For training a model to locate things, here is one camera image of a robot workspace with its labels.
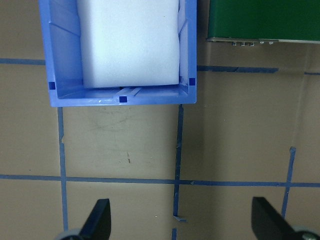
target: tape piece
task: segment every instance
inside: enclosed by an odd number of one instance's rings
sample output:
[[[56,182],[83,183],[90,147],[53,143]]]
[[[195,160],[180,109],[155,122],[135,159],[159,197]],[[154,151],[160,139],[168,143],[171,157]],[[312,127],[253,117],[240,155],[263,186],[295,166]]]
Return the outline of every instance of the tape piece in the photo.
[[[304,72],[304,75],[320,75],[320,72]]]
[[[66,155],[65,145],[62,142],[64,137],[64,114],[63,108],[58,107],[58,131],[59,131],[59,153],[60,153],[60,180],[61,180],[61,200],[62,200],[62,218],[63,230],[67,231],[68,227],[68,203],[67,203],[67,176],[66,176]]]
[[[198,65],[197,71],[226,72],[226,73],[251,73],[251,74],[274,74],[279,71],[276,67],[242,67],[242,66],[203,66]]]
[[[290,160],[289,160],[288,174],[286,177],[287,186],[285,187],[283,202],[282,202],[282,209],[281,209],[281,215],[283,218],[286,217],[286,212],[287,212],[287,205],[288,205],[289,192],[291,187],[292,174],[294,169],[295,156],[296,156],[296,148],[292,146],[290,147]]]
[[[176,228],[172,228],[172,237],[171,240],[177,240],[178,230]]]
[[[179,188],[180,188],[180,169],[181,169],[181,154],[182,154],[182,135],[184,125],[184,107],[179,105],[178,112],[178,128],[176,136],[176,154],[175,154],[175,175],[174,180],[174,194],[173,194],[173,217],[179,222],[186,222],[187,220],[178,216],[179,211]]]
[[[41,59],[0,58],[0,64],[40,65],[45,66],[46,61]]]

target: silver base of device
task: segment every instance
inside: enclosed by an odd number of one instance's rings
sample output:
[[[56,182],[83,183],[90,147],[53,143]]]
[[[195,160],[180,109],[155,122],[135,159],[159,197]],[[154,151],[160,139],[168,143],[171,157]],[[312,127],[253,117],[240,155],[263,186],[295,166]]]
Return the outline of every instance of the silver base of device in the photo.
[[[309,40],[290,40],[290,39],[250,39],[250,38],[230,38],[230,37],[209,37],[206,39],[208,42],[215,43],[232,43],[233,46],[250,46],[274,43],[301,43],[301,44],[320,44],[320,41]]]

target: painter's tape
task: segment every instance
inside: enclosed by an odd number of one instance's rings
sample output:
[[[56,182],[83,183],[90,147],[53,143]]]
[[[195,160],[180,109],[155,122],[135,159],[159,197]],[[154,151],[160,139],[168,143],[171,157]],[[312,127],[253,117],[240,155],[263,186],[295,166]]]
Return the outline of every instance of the painter's tape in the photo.
[[[65,145],[62,142],[64,137],[64,114],[63,108],[58,107],[58,131],[59,131],[59,153],[60,153],[60,176],[61,176],[61,196],[62,196],[62,218],[63,230],[68,230],[68,203],[67,203],[67,175],[66,175],[66,155]]]
[[[176,228],[172,228],[172,237],[171,240],[177,240],[178,230]]]
[[[296,156],[296,148],[292,146],[290,147],[290,160],[289,160],[288,173],[286,177],[287,186],[284,191],[282,209],[281,209],[281,215],[283,218],[286,217],[286,212],[287,212],[287,205],[288,205],[289,192],[291,187],[292,174],[294,169],[295,156]]]
[[[46,65],[45,60],[41,59],[21,59],[21,58],[0,58],[0,64],[19,64],[19,65]]]
[[[36,181],[60,181],[59,176],[38,176],[38,175],[4,175],[0,174],[0,179],[7,180],[36,180]]]
[[[197,71],[226,72],[226,73],[274,74],[279,71],[279,68],[276,68],[276,67],[241,67],[241,66],[203,66],[203,65],[198,65]]]
[[[187,185],[200,185],[200,186],[224,186],[224,187],[286,187],[286,182],[273,182],[273,181],[200,181],[194,180]]]
[[[304,72],[304,75],[320,75],[320,72]]]
[[[104,177],[78,177],[67,176],[68,182],[88,182],[88,183],[119,183],[119,184],[176,184],[173,179],[141,179],[141,178],[104,178]]]
[[[183,125],[184,125],[184,107],[182,104],[179,105],[178,112],[178,128],[176,136],[176,153],[175,153],[175,175],[173,191],[173,216],[179,222],[186,222],[185,219],[182,219],[178,216],[179,211],[179,188],[180,188],[180,170],[181,170],[181,154],[182,154],[182,134],[183,134]]]

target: scuff mark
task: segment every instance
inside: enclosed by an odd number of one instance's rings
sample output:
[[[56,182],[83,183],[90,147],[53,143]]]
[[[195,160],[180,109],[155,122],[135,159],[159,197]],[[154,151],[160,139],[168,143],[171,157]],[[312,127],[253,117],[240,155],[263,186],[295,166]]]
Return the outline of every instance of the scuff mark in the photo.
[[[129,162],[129,164],[130,164],[130,163],[131,163],[131,161],[130,161],[129,152],[127,151],[126,153],[127,153],[127,156],[128,156],[128,162]]]

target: floor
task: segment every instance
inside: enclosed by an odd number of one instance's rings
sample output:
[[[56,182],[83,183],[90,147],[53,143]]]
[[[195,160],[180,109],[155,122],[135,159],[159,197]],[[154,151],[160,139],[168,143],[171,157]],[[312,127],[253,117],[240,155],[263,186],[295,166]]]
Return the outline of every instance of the floor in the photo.
[[[81,228],[99,198],[111,240],[254,240],[253,196],[320,232],[320,45],[205,42],[208,6],[198,1],[198,101],[183,106],[174,202],[182,108],[50,107],[38,1],[0,2],[3,240]]]

